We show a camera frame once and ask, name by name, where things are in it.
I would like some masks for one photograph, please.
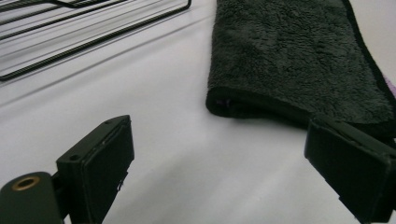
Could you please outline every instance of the black wire rack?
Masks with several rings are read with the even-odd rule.
[[[191,0],[0,0],[0,81],[176,15]]]

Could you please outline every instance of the brass insert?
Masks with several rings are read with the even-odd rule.
[[[13,190],[26,190],[35,186],[40,181],[38,176],[27,176],[23,179],[18,180],[13,186]]]

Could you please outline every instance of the black towel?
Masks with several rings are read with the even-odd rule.
[[[347,0],[218,0],[206,106],[307,124],[313,114],[396,136],[396,101]]]

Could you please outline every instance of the white table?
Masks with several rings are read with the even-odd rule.
[[[396,83],[396,2],[351,0]],[[0,185],[55,161],[106,119],[131,115],[135,160],[105,223],[358,223],[304,158],[306,130],[205,108],[215,0],[0,87]],[[396,223],[393,217],[390,223]]]

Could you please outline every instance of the microfiber towel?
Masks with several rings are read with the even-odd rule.
[[[218,0],[206,107],[307,125],[345,121],[396,136],[396,101],[347,0]]]

